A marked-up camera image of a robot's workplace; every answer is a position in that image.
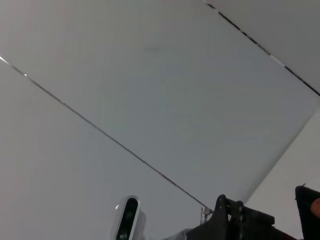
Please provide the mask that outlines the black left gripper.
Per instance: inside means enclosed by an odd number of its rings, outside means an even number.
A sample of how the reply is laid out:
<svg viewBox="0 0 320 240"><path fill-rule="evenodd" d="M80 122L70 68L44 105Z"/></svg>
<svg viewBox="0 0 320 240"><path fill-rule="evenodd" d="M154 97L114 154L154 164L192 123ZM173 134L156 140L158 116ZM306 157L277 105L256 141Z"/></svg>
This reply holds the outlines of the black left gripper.
<svg viewBox="0 0 320 240"><path fill-rule="evenodd" d="M288 235L274 227L275 218L244 206L242 201L220 195L211 217L187 233L188 240L286 240Z"/></svg>

